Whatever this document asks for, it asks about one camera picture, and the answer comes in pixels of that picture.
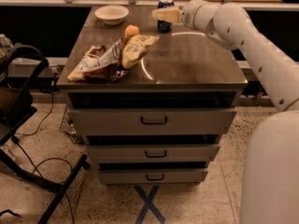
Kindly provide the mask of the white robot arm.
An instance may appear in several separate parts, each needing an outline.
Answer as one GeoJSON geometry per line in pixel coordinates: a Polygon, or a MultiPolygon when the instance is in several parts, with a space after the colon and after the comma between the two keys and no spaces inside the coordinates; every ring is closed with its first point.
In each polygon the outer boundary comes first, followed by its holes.
{"type": "Polygon", "coordinates": [[[299,224],[299,65],[262,35],[236,3],[191,0],[152,11],[157,21],[183,23],[226,49],[239,49],[278,112],[247,145],[240,224],[299,224]]]}

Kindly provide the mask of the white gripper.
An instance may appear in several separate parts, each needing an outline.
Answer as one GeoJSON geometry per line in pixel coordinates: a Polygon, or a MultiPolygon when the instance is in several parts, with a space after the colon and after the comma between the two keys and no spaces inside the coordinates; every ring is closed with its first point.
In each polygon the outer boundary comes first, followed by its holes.
{"type": "Polygon", "coordinates": [[[180,23],[193,30],[206,33],[219,7],[205,0],[191,0],[182,8],[164,7],[154,9],[151,13],[156,21],[180,23]]]}

